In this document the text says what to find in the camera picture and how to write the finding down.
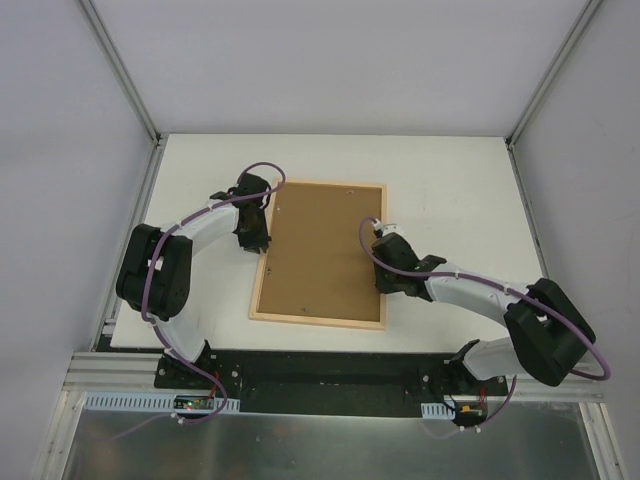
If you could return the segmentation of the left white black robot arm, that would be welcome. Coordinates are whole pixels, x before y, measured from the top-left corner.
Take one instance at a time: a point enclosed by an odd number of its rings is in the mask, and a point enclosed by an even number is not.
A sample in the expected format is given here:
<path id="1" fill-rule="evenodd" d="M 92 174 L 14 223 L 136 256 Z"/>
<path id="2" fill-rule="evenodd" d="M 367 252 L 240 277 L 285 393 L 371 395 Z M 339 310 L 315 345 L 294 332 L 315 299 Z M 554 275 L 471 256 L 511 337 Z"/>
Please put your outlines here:
<path id="1" fill-rule="evenodd" d="M 230 234 L 243 250 L 266 252 L 270 197 L 266 180 L 244 173 L 235 186 L 211 195 L 204 206 L 178 221 L 163 227 L 142 223 L 131 232 L 116 295 L 151 325 L 167 354 L 181 359 L 176 375 L 188 388 L 204 387 L 212 369 L 201 358 L 207 341 L 186 309 L 193 258 Z"/>

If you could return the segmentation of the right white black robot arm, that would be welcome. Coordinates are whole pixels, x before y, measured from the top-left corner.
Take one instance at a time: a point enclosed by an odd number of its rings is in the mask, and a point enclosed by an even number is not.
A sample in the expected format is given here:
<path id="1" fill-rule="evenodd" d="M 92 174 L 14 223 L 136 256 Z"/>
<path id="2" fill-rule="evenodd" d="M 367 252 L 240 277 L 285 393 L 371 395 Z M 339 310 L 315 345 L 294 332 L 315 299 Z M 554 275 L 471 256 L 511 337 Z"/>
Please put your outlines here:
<path id="1" fill-rule="evenodd" d="M 454 355 L 450 382 L 457 392 L 473 394 L 501 375 L 527 374 L 552 387 L 569 374 L 590 376 L 576 365 L 595 344 L 595 333 L 554 281 L 501 283 L 439 256 L 420 259 L 403 236 L 388 229 L 375 236 L 370 256 L 380 293 L 453 305 L 506 328 L 507 337 L 471 340 Z"/>

